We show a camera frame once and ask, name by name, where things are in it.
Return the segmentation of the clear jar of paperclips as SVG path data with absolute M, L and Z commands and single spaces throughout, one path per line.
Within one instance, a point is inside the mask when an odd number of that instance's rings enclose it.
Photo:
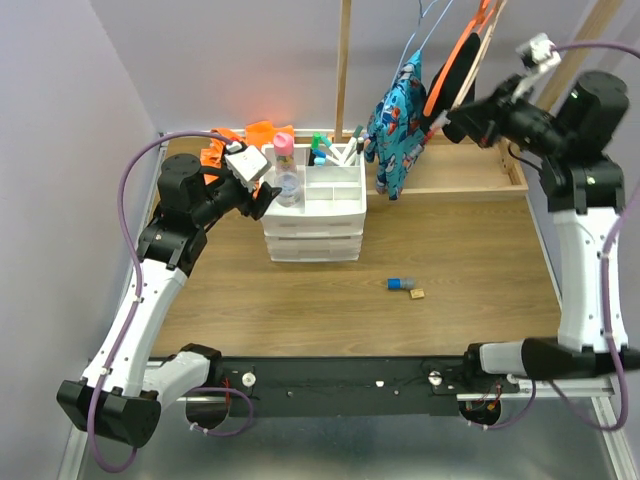
M 276 201 L 283 207 L 293 207 L 301 201 L 302 186 L 294 172 L 280 172 L 275 177 L 275 186 L 280 189 Z

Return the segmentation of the pink capped pen tube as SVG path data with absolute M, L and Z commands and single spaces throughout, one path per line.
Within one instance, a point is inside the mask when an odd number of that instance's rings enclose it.
M 294 137 L 288 133 L 278 132 L 273 138 L 275 168 L 277 173 L 296 173 L 294 159 Z

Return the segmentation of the white plastic drawer organizer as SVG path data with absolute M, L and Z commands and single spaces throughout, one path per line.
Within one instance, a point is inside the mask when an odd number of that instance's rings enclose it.
M 276 200 L 261 219 L 274 262 L 349 262 L 359 259 L 367 213 L 365 165 L 308 166 L 310 145 L 294 145 L 301 201 Z M 263 180 L 275 186 L 276 172 Z

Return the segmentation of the blue capped white marker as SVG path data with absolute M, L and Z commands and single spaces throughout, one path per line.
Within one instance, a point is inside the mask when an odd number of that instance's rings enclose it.
M 325 152 L 323 152 L 321 150 L 313 149 L 312 150 L 312 154 L 314 155 L 314 158 L 316 156 L 325 157 L 327 159 L 326 165 L 328 165 L 328 164 L 333 164 L 333 165 L 336 165 L 336 166 L 340 166 L 341 165 L 341 164 L 339 164 L 337 162 L 337 160 L 333 156 L 331 156 L 331 155 L 329 155 L 329 154 L 327 154 L 327 153 L 325 153 Z

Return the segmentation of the black green highlighter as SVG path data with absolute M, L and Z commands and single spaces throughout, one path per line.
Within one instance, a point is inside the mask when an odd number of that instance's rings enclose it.
M 317 158 L 319 158 L 320 160 L 323 159 L 322 153 L 318 153 L 320 143 L 321 143 L 321 134 L 319 132 L 314 132 L 311 139 L 309 155 L 307 159 L 308 166 L 315 166 Z

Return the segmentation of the teal capped white marker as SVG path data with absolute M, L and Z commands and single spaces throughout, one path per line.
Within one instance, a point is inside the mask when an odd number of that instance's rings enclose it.
M 321 135 L 320 140 L 324 144 L 324 146 L 329 149 L 329 151 L 332 153 L 333 157 L 337 160 L 339 164 L 343 164 L 345 162 L 343 158 L 343 154 L 338 150 L 338 148 L 332 143 L 332 141 L 326 135 Z

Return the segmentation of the black capped white marker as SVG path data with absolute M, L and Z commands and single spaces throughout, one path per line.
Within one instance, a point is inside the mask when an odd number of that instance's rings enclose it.
M 354 161 L 353 164 L 354 165 L 359 165 L 362 161 L 363 158 L 363 151 L 365 148 L 365 138 L 364 137 L 359 137 L 356 143 L 356 152 L 355 152 L 355 157 L 354 157 Z

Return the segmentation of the green capped white marker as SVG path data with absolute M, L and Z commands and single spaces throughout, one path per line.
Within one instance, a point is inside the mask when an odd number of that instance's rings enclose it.
M 349 141 L 346 144 L 346 147 L 344 148 L 340 160 L 341 160 L 341 164 L 343 166 L 349 165 L 350 164 L 350 157 L 352 156 L 353 152 L 355 151 L 356 145 L 357 145 L 357 141 L 358 138 L 360 137 L 361 131 L 363 129 L 362 125 L 358 125 L 356 127 L 356 129 L 353 131 L 351 138 L 349 139 Z

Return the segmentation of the blue grey stamp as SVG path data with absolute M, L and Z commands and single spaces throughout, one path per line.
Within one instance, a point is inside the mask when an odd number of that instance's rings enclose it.
M 410 291 L 415 288 L 413 278 L 393 277 L 387 279 L 387 289 L 390 291 Z

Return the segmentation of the small tan eraser block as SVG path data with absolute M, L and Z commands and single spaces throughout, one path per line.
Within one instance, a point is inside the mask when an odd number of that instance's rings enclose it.
M 412 300 L 423 299 L 425 297 L 425 293 L 423 289 L 415 288 L 409 290 L 409 297 Z

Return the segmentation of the orange red pen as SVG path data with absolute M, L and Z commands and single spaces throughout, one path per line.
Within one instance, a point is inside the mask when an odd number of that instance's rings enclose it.
M 427 121 L 428 129 L 426 130 L 424 137 L 403 157 L 403 167 L 406 171 L 409 171 L 412 168 L 434 135 L 449 123 L 448 113 L 448 110 L 443 110 L 437 117 Z

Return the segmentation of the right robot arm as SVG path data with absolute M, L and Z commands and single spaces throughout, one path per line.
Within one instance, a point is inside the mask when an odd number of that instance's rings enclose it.
M 488 97 L 448 112 L 479 147 L 508 140 L 541 160 L 539 181 L 561 249 L 561 320 L 554 338 L 477 343 L 460 379 L 480 392 L 496 375 L 531 380 L 596 378 L 639 368 L 620 312 L 615 223 L 625 211 L 624 174 L 604 152 L 628 107 L 611 73 L 581 73 L 556 115 L 517 96 L 514 75 Z

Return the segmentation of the black garment on hanger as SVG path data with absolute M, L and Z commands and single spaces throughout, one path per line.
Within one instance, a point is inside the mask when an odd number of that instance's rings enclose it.
M 447 75 L 445 76 L 443 85 L 435 98 L 435 105 L 432 112 L 425 116 L 421 115 L 420 127 L 426 134 L 430 129 L 434 120 L 442 113 L 443 110 L 448 110 L 452 107 L 456 96 L 458 95 L 463 82 L 465 81 L 467 74 L 469 73 L 472 64 L 479 52 L 481 45 L 480 37 L 477 33 L 471 33 L 461 46 L 458 54 L 456 55 L 452 66 L 450 67 Z M 436 81 L 439 79 L 444 66 L 440 68 L 436 76 L 431 82 L 428 93 L 431 94 L 435 88 Z M 475 80 L 471 84 L 469 91 L 462 103 L 473 102 L 475 98 Z M 442 129 L 444 136 L 452 143 L 460 143 L 466 136 L 465 132 L 461 130 L 453 122 L 445 125 Z

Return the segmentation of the blue patterned shirt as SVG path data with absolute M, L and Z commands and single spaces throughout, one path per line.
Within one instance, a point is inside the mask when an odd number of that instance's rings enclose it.
M 417 50 L 398 69 L 366 127 L 368 145 L 364 148 L 364 160 L 377 164 L 375 189 L 391 201 L 400 197 L 416 161 L 414 150 L 424 139 L 421 119 L 426 98 L 422 53 Z

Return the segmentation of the wooden hanger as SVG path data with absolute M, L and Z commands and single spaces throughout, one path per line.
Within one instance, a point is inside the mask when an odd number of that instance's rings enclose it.
M 484 31 L 484 36 L 481 39 L 479 50 L 474 58 L 473 63 L 471 64 L 469 72 L 467 73 L 467 76 L 464 82 L 462 83 L 461 88 L 459 89 L 455 100 L 453 101 L 452 109 L 459 107 L 464 102 L 467 94 L 471 90 L 471 87 L 473 86 L 476 80 L 476 77 L 478 75 L 481 63 L 484 60 L 486 53 L 489 49 L 489 46 L 491 44 L 495 29 L 499 22 L 499 18 L 506 5 L 507 5 L 507 1 L 504 1 L 504 0 L 496 1 L 494 6 L 491 8 L 491 10 L 484 15 L 484 18 L 480 26 L 475 29 L 478 35 L 480 35 L 482 31 Z

